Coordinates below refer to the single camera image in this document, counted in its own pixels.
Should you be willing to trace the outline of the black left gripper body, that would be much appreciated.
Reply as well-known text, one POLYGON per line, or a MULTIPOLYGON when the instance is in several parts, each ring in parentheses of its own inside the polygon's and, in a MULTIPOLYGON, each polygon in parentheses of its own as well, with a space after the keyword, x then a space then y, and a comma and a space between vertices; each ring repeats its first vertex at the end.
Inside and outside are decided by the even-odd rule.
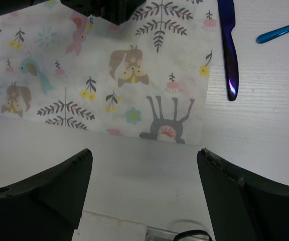
POLYGON ((60 0, 68 8, 84 15, 103 18, 115 25, 127 22, 146 0, 60 0))

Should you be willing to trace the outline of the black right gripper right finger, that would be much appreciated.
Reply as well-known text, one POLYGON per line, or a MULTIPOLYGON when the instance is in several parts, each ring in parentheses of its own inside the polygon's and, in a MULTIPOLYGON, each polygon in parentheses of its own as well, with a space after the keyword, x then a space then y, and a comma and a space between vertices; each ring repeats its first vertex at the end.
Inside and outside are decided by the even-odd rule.
POLYGON ((236 166, 213 152, 197 154, 216 240, 289 240, 289 186, 236 166))

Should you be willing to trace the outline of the floral patterned cloth placemat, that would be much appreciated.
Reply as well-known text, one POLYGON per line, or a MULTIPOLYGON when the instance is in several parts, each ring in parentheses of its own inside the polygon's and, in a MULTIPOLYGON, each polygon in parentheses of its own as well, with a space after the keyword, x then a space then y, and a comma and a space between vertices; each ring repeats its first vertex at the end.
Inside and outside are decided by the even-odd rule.
POLYGON ((197 145, 216 1, 146 1, 115 25, 60 1, 0 16, 0 116, 197 145))

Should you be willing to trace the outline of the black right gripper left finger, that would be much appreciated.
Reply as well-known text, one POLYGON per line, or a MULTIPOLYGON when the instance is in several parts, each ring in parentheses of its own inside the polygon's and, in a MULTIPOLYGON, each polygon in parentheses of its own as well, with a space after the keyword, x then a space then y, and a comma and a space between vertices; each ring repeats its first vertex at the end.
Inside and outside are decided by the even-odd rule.
POLYGON ((92 171, 84 149, 66 161, 0 187, 0 240, 71 240, 92 171))

